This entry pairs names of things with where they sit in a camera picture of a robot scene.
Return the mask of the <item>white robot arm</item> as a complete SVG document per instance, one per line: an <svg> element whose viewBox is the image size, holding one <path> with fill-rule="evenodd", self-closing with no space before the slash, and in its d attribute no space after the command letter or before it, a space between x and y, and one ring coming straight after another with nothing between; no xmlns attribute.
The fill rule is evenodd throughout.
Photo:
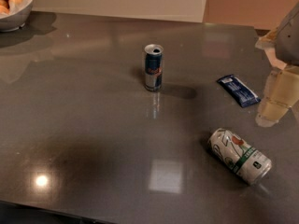
<svg viewBox="0 0 299 224"><path fill-rule="evenodd" d="M258 39L255 47L265 52L274 67L284 69L287 65L299 65L299 2L277 28Z"/></svg>

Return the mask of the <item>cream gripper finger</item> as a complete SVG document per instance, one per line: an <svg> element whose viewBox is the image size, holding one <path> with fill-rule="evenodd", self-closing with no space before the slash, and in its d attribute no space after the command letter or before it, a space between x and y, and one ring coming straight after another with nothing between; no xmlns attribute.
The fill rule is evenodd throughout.
<svg viewBox="0 0 299 224"><path fill-rule="evenodd" d="M284 69L287 66L287 64L279 60L276 55L275 45L276 45L277 34L278 34L277 28L270 30L266 35L263 35L262 37L258 38L255 47L265 52L270 64L273 67L276 67L278 69Z"/></svg>

